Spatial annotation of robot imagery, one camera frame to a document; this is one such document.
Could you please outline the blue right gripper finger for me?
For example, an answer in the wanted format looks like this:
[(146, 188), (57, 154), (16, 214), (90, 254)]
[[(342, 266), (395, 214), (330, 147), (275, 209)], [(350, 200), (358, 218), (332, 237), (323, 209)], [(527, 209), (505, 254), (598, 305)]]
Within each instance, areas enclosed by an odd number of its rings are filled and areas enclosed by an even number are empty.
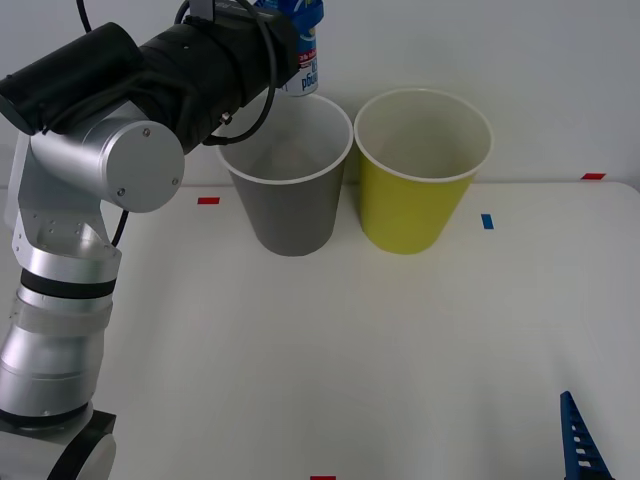
[(560, 395), (565, 480), (612, 480), (569, 391)]

